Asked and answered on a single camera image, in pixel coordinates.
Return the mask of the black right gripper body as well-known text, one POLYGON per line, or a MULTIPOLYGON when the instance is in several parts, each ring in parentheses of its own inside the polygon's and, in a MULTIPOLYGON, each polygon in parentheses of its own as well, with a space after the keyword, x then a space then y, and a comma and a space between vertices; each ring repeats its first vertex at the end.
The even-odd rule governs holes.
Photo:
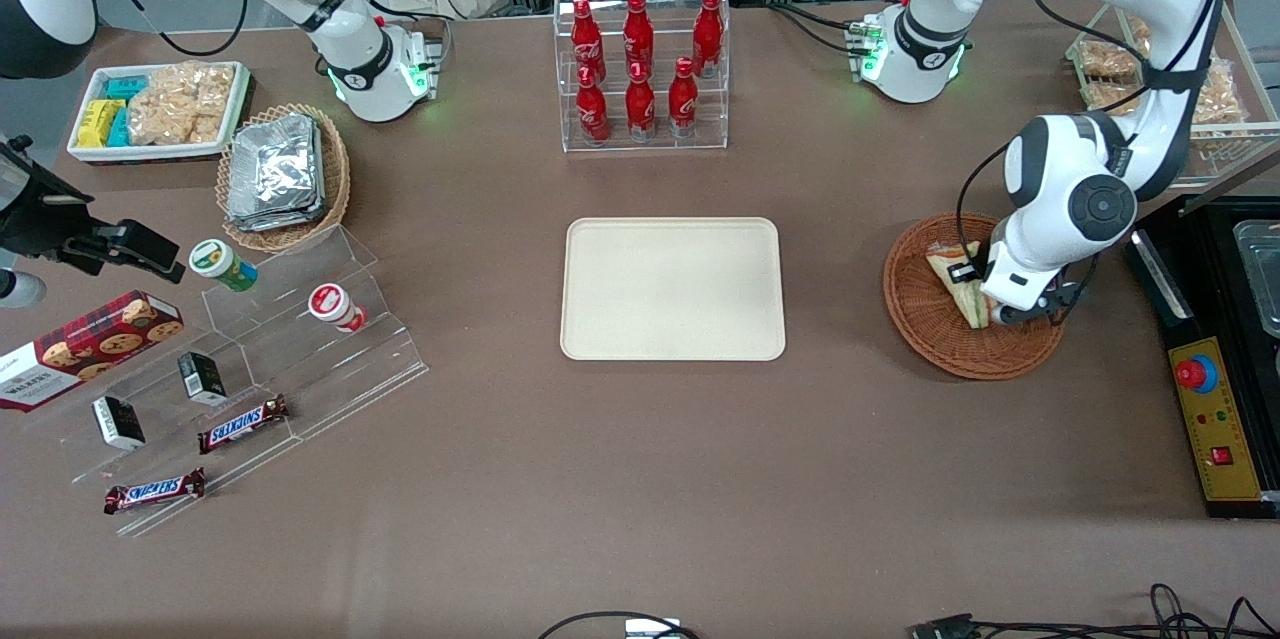
POLYGON ((60 263, 61 242, 77 232, 96 232, 91 193, 78 191, 29 159, 28 136, 3 137, 1 246, 28 259, 60 263))

